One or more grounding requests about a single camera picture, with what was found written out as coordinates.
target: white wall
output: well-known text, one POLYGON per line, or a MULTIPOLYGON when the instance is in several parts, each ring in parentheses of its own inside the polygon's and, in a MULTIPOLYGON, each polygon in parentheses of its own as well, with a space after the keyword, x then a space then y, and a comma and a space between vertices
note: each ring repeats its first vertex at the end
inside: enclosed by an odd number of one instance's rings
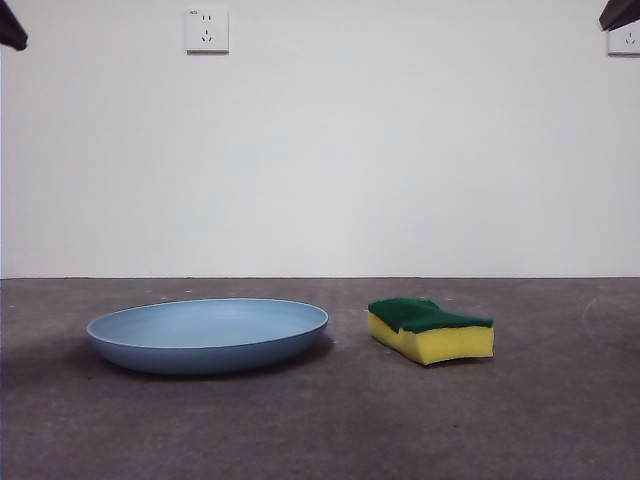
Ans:
POLYGON ((640 274, 604 0, 11 2, 3 276, 640 274))

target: wall socket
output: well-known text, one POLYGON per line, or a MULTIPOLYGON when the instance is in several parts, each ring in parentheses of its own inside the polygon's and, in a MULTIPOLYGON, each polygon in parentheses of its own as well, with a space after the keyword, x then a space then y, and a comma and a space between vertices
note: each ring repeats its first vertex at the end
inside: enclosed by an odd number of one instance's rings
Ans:
POLYGON ((640 55, 640 20, 607 32, 609 55, 640 55))
POLYGON ((191 9, 184 14, 184 48, 190 53, 229 53, 229 12, 191 9))

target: dark object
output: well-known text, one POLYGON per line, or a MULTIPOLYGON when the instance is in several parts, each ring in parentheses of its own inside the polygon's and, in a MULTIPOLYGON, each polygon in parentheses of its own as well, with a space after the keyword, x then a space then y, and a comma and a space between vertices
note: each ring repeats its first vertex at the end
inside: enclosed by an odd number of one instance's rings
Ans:
POLYGON ((600 15, 603 30, 615 30, 640 19, 640 0, 609 0, 600 15))
POLYGON ((21 51, 27 48, 27 38, 27 32, 9 6, 0 0, 0 43, 21 51))
POLYGON ((385 298, 370 303, 369 311, 396 333, 401 328, 408 332, 421 333, 438 328, 493 326, 493 320, 490 318, 446 312, 426 298, 385 298))

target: plate rim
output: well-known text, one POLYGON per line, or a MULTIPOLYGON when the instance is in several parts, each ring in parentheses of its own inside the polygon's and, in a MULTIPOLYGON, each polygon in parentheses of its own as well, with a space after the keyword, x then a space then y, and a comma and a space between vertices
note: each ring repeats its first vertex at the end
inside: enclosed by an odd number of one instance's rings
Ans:
POLYGON ((265 344, 265 343, 273 343, 273 342, 279 342, 285 339, 290 339, 290 338, 297 338, 297 337, 301 337, 303 335, 309 335, 310 333, 316 332, 318 330, 323 329, 324 327, 327 326, 327 323, 329 322, 329 314, 326 312, 326 310, 316 306, 316 305, 312 305, 310 303, 305 303, 305 302, 298 302, 295 300, 286 300, 286 299, 282 299, 282 298, 255 298, 255 297, 226 297, 226 298, 197 298, 194 300, 177 300, 177 301, 172 301, 172 302, 160 302, 160 303, 151 303, 149 305, 139 305, 137 307, 130 307, 130 308, 123 308, 122 310, 116 310, 115 312, 111 312, 111 313, 107 313, 105 315, 101 315, 95 319, 93 319, 91 322, 89 322, 89 324, 86 326, 85 331, 87 332, 87 335, 89 335, 89 337, 91 337, 94 340, 97 340, 99 342, 103 342, 103 343, 108 343, 111 345, 117 345, 120 347, 127 347, 127 348, 143 348, 143 349, 149 349, 149 350, 207 350, 207 349, 211 349, 211 350, 218 350, 218 349, 222 349, 222 348, 236 348, 236 347, 248 347, 248 346, 253 346, 253 345, 261 345, 261 344, 265 344), (151 345, 136 345, 136 344, 131 344, 131 343, 122 343, 122 342, 114 342, 113 340, 108 340, 104 337, 100 337, 99 335, 96 335, 95 333, 93 333, 91 331, 91 327, 98 321, 106 318, 106 317, 110 317, 112 315, 117 315, 119 313, 124 313, 124 312, 129 312, 131 310, 138 310, 141 308, 149 308, 149 307, 155 307, 155 306, 160 306, 160 305, 168 305, 168 304, 178 304, 178 303, 195 303, 195 302, 208 302, 208 301, 237 301, 237 300, 251 300, 251 301, 268 301, 268 302, 280 302, 280 303, 294 303, 297 305, 303 305, 305 307, 311 307, 312 309, 318 310, 319 312, 321 312, 324 316, 324 319, 322 320, 322 322, 320 323, 320 325, 318 325, 317 327, 314 327, 311 330, 308 330, 306 332, 302 332, 302 333, 297 333, 295 335, 288 335, 285 337, 280 337, 280 338, 274 338, 271 340, 263 340, 260 342, 249 342, 249 343, 237 343, 237 344, 233 344, 233 345, 207 345, 207 346, 202 346, 202 347, 154 347, 151 345))

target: white outlet cover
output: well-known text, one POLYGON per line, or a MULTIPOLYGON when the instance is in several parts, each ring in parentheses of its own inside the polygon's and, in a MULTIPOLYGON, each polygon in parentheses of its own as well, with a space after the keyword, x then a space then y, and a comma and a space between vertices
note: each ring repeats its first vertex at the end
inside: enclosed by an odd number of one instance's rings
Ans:
POLYGON ((607 32, 609 55, 640 55, 640 20, 607 32))
POLYGON ((184 14, 187 53, 228 53, 229 12, 223 8, 193 8, 184 14))

